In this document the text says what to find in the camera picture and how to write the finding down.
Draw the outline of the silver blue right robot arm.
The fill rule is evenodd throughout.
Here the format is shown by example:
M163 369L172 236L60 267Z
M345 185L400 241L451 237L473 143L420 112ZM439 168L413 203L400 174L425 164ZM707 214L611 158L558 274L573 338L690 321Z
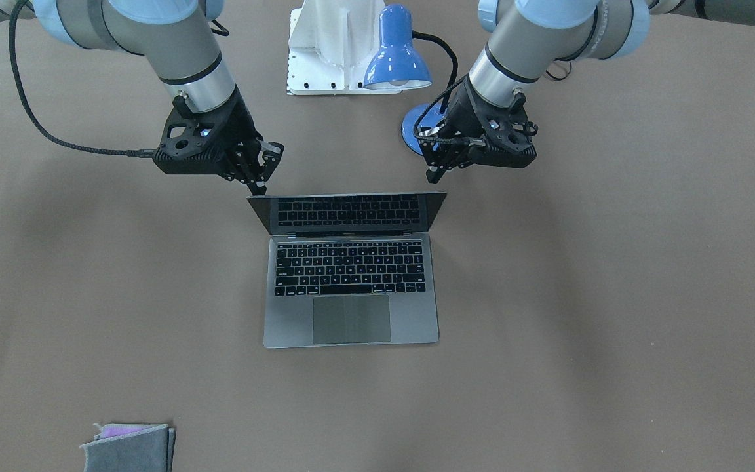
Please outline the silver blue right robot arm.
M0 1L8 30L9 59L19 100L50 142L97 155L118 149L78 146L47 131L25 96L18 71L16 30L20 19L38 19L57 40L83 50L125 51L143 56L172 99L158 146L124 151L151 159L165 174L213 174L265 195L284 146L257 131L231 74L218 36L222 1Z

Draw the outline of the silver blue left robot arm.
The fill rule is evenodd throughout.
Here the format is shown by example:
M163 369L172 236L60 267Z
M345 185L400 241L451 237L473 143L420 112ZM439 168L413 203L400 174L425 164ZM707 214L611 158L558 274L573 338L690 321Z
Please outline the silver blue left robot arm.
M468 165L522 169L537 156L526 93L553 62L608 60L636 50L666 13L755 26L755 1L482 1L490 36L468 74L448 87L448 108L414 136L437 183Z

